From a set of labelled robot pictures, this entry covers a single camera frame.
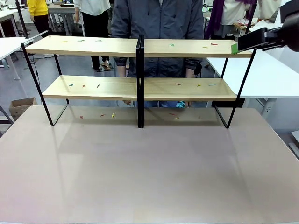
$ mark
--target yellow shirt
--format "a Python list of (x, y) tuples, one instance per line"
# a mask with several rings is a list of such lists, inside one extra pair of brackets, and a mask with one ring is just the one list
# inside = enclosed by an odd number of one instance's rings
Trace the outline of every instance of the yellow shirt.
[(48, 7), (45, 0), (27, 0), (30, 15), (47, 15)]

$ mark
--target shoe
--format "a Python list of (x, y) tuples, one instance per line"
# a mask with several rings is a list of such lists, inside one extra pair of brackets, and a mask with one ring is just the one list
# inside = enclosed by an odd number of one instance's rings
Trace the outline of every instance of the shoe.
[(54, 54), (44, 54), (43, 55), (45, 58), (50, 58), (50, 57), (54, 57)]
[(94, 70), (96, 70), (97, 72), (99, 72), (99, 71), (104, 71), (103, 68), (94, 68), (93, 66), (92, 66), (92, 68), (93, 68)]
[(105, 66), (105, 67), (108, 68), (108, 66), (109, 66), (109, 62), (106, 60), (106, 61), (104, 61), (104, 62), (101, 64), (101, 66)]
[(185, 108), (185, 101), (179, 101), (178, 103), (177, 103), (177, 106), (176, 106), (177, 108)]

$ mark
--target wooden shelf board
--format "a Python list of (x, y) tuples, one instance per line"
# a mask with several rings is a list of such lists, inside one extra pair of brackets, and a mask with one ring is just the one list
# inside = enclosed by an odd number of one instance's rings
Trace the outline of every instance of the wooden shelf board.
[[(59, 76), (43, 93), (45, 98), (137, 100), (136, 79)], [(144, 100), (224, 100), (236, 95), (219, 78), (146, 78)]]
[[(250, 57), (250, 51), (231, 54), (232, 40), (146, 39), (145, 57)], [(32, 54), (136, 57), (136, 39), (48, 36), (26, 47)]]
[(144, 100), (234, 101), (235, 99), (236, 95), (221, 78), (144, 79)]
[(136, 39), (47, 36), (26, 50), (31, 54), (136, 57), (136, 44)]
[(232, 55), (231, 45), (235, 43), (232, 40), (147, 39), (144, 43), (144, 55), (145, 57), (251, 57), (250, 51)]
[(43, 92), (45, 98), (137, 100), (135, 78), (59, 76)]

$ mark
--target gray jacket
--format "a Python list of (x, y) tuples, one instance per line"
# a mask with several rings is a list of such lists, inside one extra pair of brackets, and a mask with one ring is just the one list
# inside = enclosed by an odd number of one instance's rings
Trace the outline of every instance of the gray jacket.
[[(203, 39), (202, 0), (115, 0), (113, 38)], [(115, 58), (125, 66), (127, 58)], [(185, 77), (200, 58), (145, 58), (145, 77)], [(128, 77), (136, 77), (136, 59), (130, 58)]]

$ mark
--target person in yellow shirt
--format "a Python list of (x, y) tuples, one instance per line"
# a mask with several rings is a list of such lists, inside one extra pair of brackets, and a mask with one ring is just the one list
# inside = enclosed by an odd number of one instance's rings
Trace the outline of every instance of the person in yellow shirt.
[(49, 27), (48, 7), (45, 0), (27, 0), (30, 19), (33, 21), (37, 31), (42, 33), (46, 30), (52, 32)]

